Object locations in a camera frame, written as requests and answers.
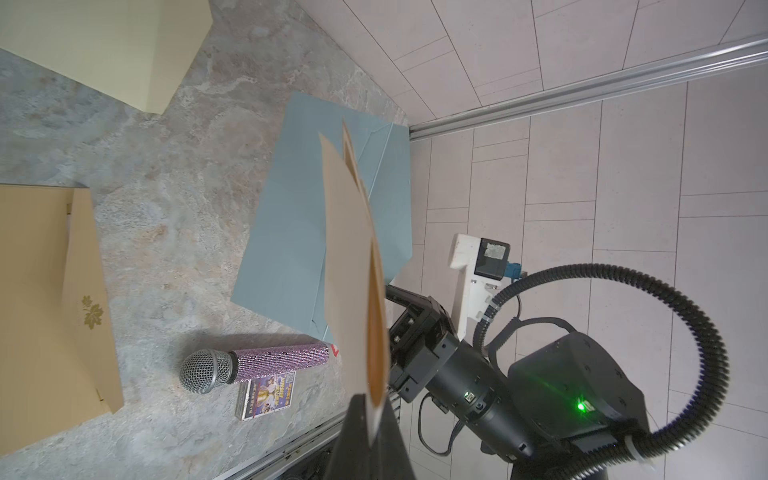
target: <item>cable tie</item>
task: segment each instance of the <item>cable tie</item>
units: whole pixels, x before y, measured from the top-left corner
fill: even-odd
[[[632,455],[632,458],[637,460],[637,463],[642,465],[642,467],[648,470],[649,472],[656,471],[656,467],[654,467],[654,463],[649,458],[645,458],[642,455],[640,455],[640,452],[634,446],[634,442],[632,442],[632,435],[627,435],[624,437],[624,444],[627,446],[627,450],[629,450],[629,453]]]

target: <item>wall tile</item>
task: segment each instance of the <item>wall tile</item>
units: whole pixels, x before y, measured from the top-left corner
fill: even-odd
[[[435,115],[429,110],[424,101],[415,90],[411,89],[400,95],[392,97],[397,106],[402,108],[408,118],[408,125],[421,124],[425,121],[435,120]]]
[[[472,430],[464,427],[453,444],[451,478],[507,480],[507,462],[498,455],[480,452],[480,439]]]
[[[768,215],[768,191],[688,195],[680,198],[681,217]]]
[[[533,0],[533,16],[541,17],[545,13],[565,7],[578,0]]]
[[[468,207],[471,174],[471,130],[433,138],[428,208]]]
[[[472,165],[469,234],[509,243],[509,261],[520,260],[525,213],[526,157]]]
[[[526,202],[594,200],[601,102],[531,118]]]
[[[411,462],[413,468],[413,475],[416,476],[416,480],[448,480],[440,475],[430,472],[428,469],[422,467],[418,463]]]
[[[476,147],[472,152],[472,161],[481,162],[499,158],[520,157],[528,155],[528,139],[507,141],[503,144]]]
[[[723,37],[723,43],[768,31],[768,2],[746,0]]]
[[[413,404],[405,400],[400,401],[400,435],[402,443],[406,446],[406,452],[411,451],[411,422],[413,421]]]
[[[580,0],[535,19],[544,88],[621,70],[637,0]]]
[[[387,95],[395,97],[411,89],[343,0],[299,0],[299,5]]]
[[[594,202],[564,202],[525,206],[525,220],[594,220]]]
[[[467,224],[427,223],[427,238],[424,244],[422,295],[434,297],[449,312],[453,307],[458,282],[458,270],[448,266],[453,236],[456,233],[467,233]]]
[[[538,272],[552,266],[592,260],[592,220],[525,222],[523,270]],[[524,292],[523,318],[558,316],[580,332],[587,331],[589,286],[587,279],[562,280]],[[518,331],[517,353],[528,355],[565,334],[554,325],[526,326]]]
[[[692,81],[683,195],[768,190],[768,65]]]
[[[466,223],[468,218],[468,208],[438,208],[427,210],[427,223]]]
[[[445,37],[445,29],[429,0],[344,0],[390,58]]]
[[[434,0],[434,4],[473,85],[538,67],[530,2]]]
[[[475,129],[475,148],[483,145],[500,144],[506,141],[528,138],[529,118],[503,121]]]
[[[674,251],[686,85],[603,102],[594,247]]]
[[[432,139],[411,142],[411,231],[413,243],[424,243]]]
[[[415,293],[422,291],[422,267],[424,264],[424,246],[414,245],[411,260],[398,272],[392,285]]]
[[[455,51],[403,73],[437,118],[480,106]]]
[[[712,425],[684,449],[667,455],[667,478],[760,480],[768,472],[768,439]]]
[[[768,411],[768,217],[681,218],[676,288],[712,319],[730,363],[726,401]],[[698,355],[688,328],[673,326],[670,388],[693,393]]]
[[[413,68],[416,65],[421,65],[425,61],[430,61],[433,58],[437,58],[440,55],[444,55],[452,50],[453,45],[451,45],[451,39],[446,35],[439,40],[435,40],[428,45],[424,45],[418,50],[414,50],[411,53],[396,59],[395,65],[397,65],[397,68],[399,68],[400,71],[406,71],[409,68]]]
[[[512,98],[520,98],[525,95],[530,95],[542,91],[544,88],[541,86],[540,80],[533,80],[528,83],[518,85],[517,87],[505,88],[504,90],[496,91],[492,94],[483,95],[480,97],[480,103],[483,106],[493,105],[500,101],[511,100]]]
[[[595,250],[592,261],[674,283],[674,253]],[[614,357],[645,394],[648,411],[662,422],[667,417],[672,312],[647,293],[610,280],[592,280],[590,298],[589,336]]]
[[[504,77],[500,80],[490,81],[489,83],[475,86],[475,91],[481,97],[501,90],[507,90],[513,87],[519,87],[523,84],[529,84],[541,80],[541,70],[534,68],[533,70],[524,71],[519,74],[515,74],[509,77]]]
[[[419,407],[416,407],[416,415],[419,414]],[[442,443],[440,445],[432,445],[433,448],[440,449],[442,448]],[[423,452],[422,450],[419,450],[418,448],[411,449],[410,452],[411,456],[411,462],[414,462],[416,464],[421,465],[422,467],[426,468],[430,472],[436,473],[441,478],[445,478],[448,480],[451,478],[451,465],[445,462],[441,462],[438,460],[434,455],[430,455],[429,453]]]
[[[675,0],[637,10],[625,67],[717,45],[743,0]]]
[[[421,404],[422,399],[426,393],[426,389],[422,390],[413,400],[413,415],[411,420],[411,452],[413,452],[414,449],[418,449],[424,454],[439,460],[440,462],[451,465],[450,455],[447,457],[438,457],[437,455],[433,455],[432,453],[427,452],[427,449],[424,445],[422,445],[421,440],[419,440],[419,405]],[[452,413],[445,414],[442,412],[442,410],[438,409],[431,399],[428,399],[426,402],[424,402],[424,409],[422,410],[422,435],[424,436],[424,440],[427,442],[427,444],[438,452],[444,451],[445,447],[448,445],[448,438],[451,435],[451,430],[453,430],[455,419],[456,417],[454,417]]]
[[[687,393],[670,390],[669,411],[675,414],[681,413],[691,398],[693,396]],[[745,409],[744,407],[724,403],[714,423],[768,439],[768,413],[761,412],[760,410]]]

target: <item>metal track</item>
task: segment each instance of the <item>metal track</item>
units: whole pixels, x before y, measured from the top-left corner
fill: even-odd
[[[389,401],[395,416],[400,418],[400,397],[395,392],[389,394]],[[346,416],[346,409],[337,413],[313,429],[298,435],[285,445],[268,453],[255,462],[245,462],[224,472],[214,480],[275,480],[289,468],[336,440]]]
[[[575,107],[768,62],[768,36],[746,38],[410,127],[411,141]]]

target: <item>brown paper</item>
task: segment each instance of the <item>brown paper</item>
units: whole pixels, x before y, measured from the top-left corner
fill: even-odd
[[[389,371],[384,276],[368,196],[346,125],[344,157],[320,135],[326,200],[325,317],[349,396],[366,394],[369,442],[378,432]]]
[[[0,225],[4,455],[123,397],[89,190],[0,185]]]

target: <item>aluminum rail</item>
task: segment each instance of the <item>aluminum rail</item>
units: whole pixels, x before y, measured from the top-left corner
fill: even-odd
[[[768,35],[696,50],[410,127],[411,141],[530,117],[768,62]]]

